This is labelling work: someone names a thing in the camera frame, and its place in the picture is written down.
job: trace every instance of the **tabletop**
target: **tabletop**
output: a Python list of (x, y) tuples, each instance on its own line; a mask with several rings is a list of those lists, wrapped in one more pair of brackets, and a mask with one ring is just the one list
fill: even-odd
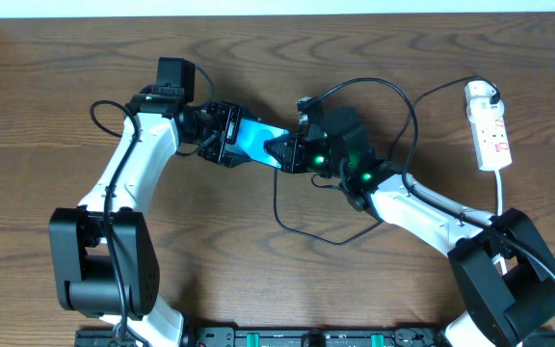
[[(79, 327), (100, 325), (59, 306), (48, 221), (89, 192), (117, 145), (92, 124), (90, 105), (127, 102), (155, 80), (161, 56), (198, 64), (218, 99), (288, 128), (296, 100), (350, 78), (381, 77), (415, 99), (487, 77), (502, 91), (514, 159), (502, 171), (505, 206), (527, 213), (555, 254), (555, 13), (0, 20), (0, 345), (71, 345)], [(196, 100), (207, 96), (198, 77)], [(464, 104), (462, 85), (417, 106), (411, 172), (494, 211), (493, 173), (477, 168)], [(408, 113), (372, 84), (328, 100), (340, 106), (357, 107), (377, 153)], [(115, 109), (99, 117), (122, 127)], [(397, 163), (411, 139), (409, 130)], [(464, 311), (446, 258), (403, 229), (383, 224), (341, 248), (282, 230), (272, 174), (199, 157), (167, 164), (146, 220), (173, 307), (193, 321), (309, 328), (442, 327)], [(312, 187), (309, 174), (278, 180), (290, 227), (340, 240), (374, 222), (340, 193)]]

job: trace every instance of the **white wall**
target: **white wall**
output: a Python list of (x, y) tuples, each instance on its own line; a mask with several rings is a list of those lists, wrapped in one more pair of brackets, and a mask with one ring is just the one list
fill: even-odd
[(0, 18), (555, 12), (554, 0), (0, 0)]

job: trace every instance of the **power outlet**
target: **power outlet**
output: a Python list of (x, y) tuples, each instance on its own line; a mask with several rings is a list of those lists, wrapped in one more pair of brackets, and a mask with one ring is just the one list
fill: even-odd
[(465, 88), (466, 113), (472, 127), (479, 169), (494, 171), (512, 163), (502, 100), (490, 104), (496, 90), (487, 82), (473, 81)]

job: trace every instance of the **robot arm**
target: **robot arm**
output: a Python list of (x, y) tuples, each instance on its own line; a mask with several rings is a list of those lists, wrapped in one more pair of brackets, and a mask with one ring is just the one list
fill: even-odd
[[(454, 347), (515, 346), (555, 316), (555, 284), (540, 266), (482, 232), (482, 227), (454, 217), (497, 228), (527, 244), (555, 272), (553, 255), (523, 213), (512, 209), (496, 217), (467, 208), (410, 175), (409, 186), (417, 197), (409, 193), (401, 168), (375, 155), (354, 109), (325, 114), (319, 100), (302, 99), (300, 126), (290, 132), (261, 123), (235, 104), (189, 107), (193, 90), (194, 65), (161, 58), (156, 86), (126, 104), (134, 117), (125, 120), (104, 174), (76, 209), (58, 208), (53, 214), (51, 249), (58, 297), (65, 309), (113, 324), (120, 320), (110, 259), (88, 255), (85, 249), (104, 236), (100, 221), (105, 187), (132, 141), (132, 121), (137, 121), (141, 135), (116, 182), (109, 212), (128, 299), (128, 325), (152, 346), (176, 346), (184, 335), (181, 314), (157, 293), (159, 266), (144, 219), (159, 176), (180, 142), (198, 145), (199, 156), (229, 168), (255, 161), (289, 174), (339, 177), (339, 189), (355, 210), (403, 227), (447, 256), (468, 308), (443, 331), (444, 340)], [(518, 259), (504, 277), (491, 262), (497, 254)]]

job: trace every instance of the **power strip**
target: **power strip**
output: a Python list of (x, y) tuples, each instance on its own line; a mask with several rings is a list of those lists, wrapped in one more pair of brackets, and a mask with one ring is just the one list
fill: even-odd
[(512, 163), (505, 128), (505, 105), (502, 100), (490, 104), (496, 90), (487, 82), (466, 85), (466, 113), (472, 127), (477, 162), (482, 171), (497, 171)]

